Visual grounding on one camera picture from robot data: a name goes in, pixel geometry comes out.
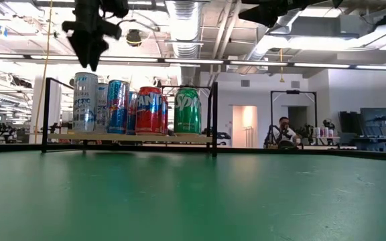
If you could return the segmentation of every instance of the man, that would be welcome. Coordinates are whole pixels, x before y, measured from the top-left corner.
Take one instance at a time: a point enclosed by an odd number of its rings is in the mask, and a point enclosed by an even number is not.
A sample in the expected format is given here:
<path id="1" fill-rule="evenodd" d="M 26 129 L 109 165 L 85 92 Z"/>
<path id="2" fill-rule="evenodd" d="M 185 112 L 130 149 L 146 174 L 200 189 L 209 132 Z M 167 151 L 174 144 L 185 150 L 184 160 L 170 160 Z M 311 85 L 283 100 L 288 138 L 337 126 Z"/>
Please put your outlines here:
<path id="1" fill-rule="evenodd" d="M 290 120 L 288 117 L 281 117 L 279 119 L 279 129 L 281 132 L 273 128 L 273 136 L 275 136 L 276 143 L 279 143 L 280 141 L 292 141 L 296 142 L 296 133 L 289 127 Z"/>

